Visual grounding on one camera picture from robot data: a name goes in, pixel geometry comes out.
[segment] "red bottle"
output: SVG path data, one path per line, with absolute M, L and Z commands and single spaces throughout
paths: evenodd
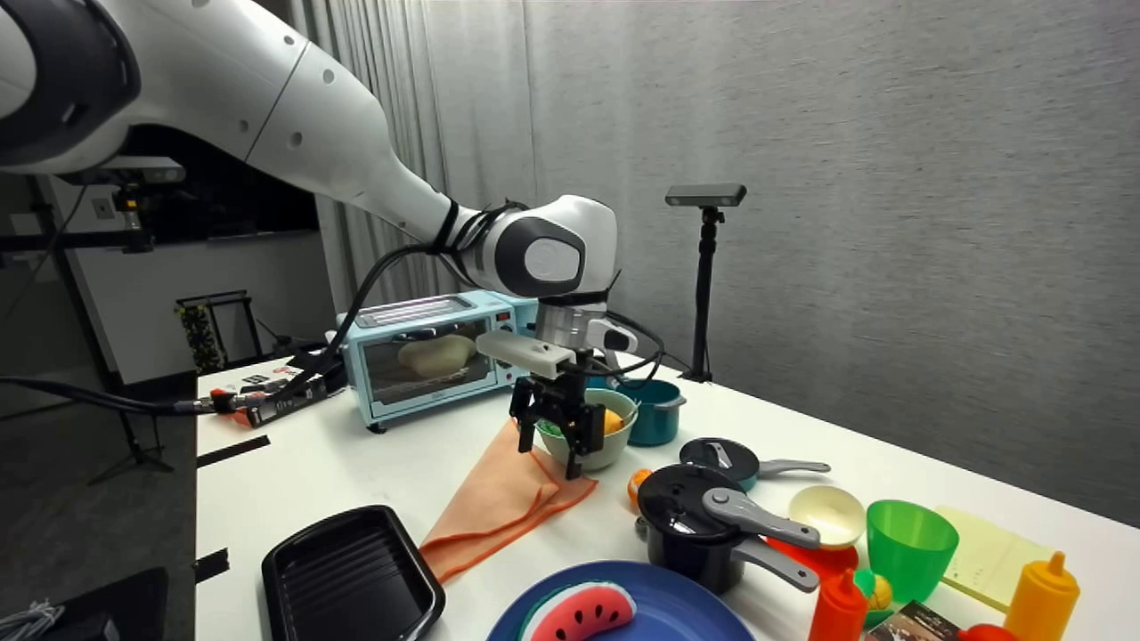
M 807 641 L 858 641 L 865 619 L 865 595 L 853 589 L 850 571 L 819 583 Z

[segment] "toaster oven window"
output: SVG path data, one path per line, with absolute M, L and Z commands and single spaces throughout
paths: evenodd
M 486 376 L 490 363 L 474 351 L 482 333 L 483 319 L 469 319 L 431 338 L 409 333 L 404 338 L 369 341 L 362 351 L 372 399 L 401 403 Z

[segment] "green cup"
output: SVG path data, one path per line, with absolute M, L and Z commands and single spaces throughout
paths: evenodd
M 894 601 L 925 601 L 947 575 L 957 531 L 914 501 L 871 501 L 865 509 L 869 565 L 889 582 Z

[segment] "black pot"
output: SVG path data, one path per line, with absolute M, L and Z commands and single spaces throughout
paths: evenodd
M 802 592 L 814 592 L 819 577 L 802 563 L 761 545 L 757 534 L 819 545 L 813 528 L 780 520 L 746 501 L 726 476 L 701 467 L 662 467 L 638 487 L 638 534 L 649 563 L 682 575 L 708 592 L 730 592 L 745 577 L 745 563 L 764 565 Z

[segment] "black tray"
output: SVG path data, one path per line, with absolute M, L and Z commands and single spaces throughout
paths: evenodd
M 275 641 L 414 641 L 445 595 L 388 505 L 336 513 L 260 563 Z

